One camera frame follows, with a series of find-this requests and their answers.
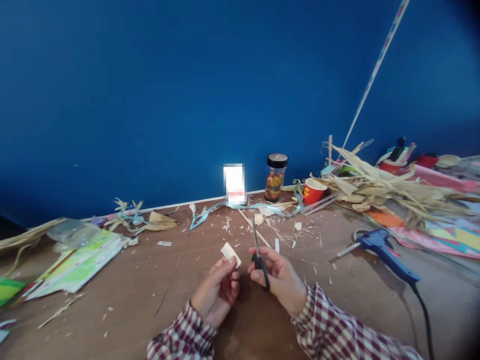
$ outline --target person's right hand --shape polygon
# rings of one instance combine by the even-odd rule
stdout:
[[[248,249],[250,254],[255,254],[256,249]],[[300,280],[294,270],[294,267],[286,258],[278,252],[267,246],[258,248],[260,255],[266,256],[264,259],[270,281],[270,291],[274,294],[280,304],[286,309],[292,318],[300,315],[307,302],[307,287]],[[255,263],[252,262],[248,267],[250,278],[265,286],[265,277],[262,270],[255,270]]]

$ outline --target black cable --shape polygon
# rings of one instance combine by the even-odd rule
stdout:
[[[423,315],[425,316],[425,326],[426,326],[426,340],[428,341],[428,355],[430,356],[430,360],[435,360],[434,346],[432,345],[432,329],[430,328],[429,312],[427,311],[427,307],[425,306],[424,300],[420,296],[420,293],[419,293],[419,290],[417,289],[416,284],[411,283],[410,287],[413,293],[418,298],[421,308],[423,309]]]

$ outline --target plaid shirt sleeve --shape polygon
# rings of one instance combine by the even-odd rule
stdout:
[[[340,310],[319,284],[307,286],[302,313],[291,322],[310,359],[421,359],[411,347],[365,326]]]
[[[213,359],[212,340],[217,332],[189,301],[172,324],[150,340],[146,359]]]

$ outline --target shirt cuff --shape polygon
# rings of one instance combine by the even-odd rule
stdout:
[[[306,302],[302,312],[296,318],[290,316],[292,325],[298,329],[308,329],[309,321],[315,318],[315,294],[310,286],[306,286]]]
[[[202,320],[188,301],[173,321],[173,329],[179,339],[191,344],[200,354],[207,353],[218,331]]]

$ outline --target person's left hand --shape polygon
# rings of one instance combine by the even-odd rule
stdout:
[[[240,274],[234,271],[237,263],[223,256],[210,269],[190,300],[191,306],[203,321],[218,329],[234,305],[240,293]]]

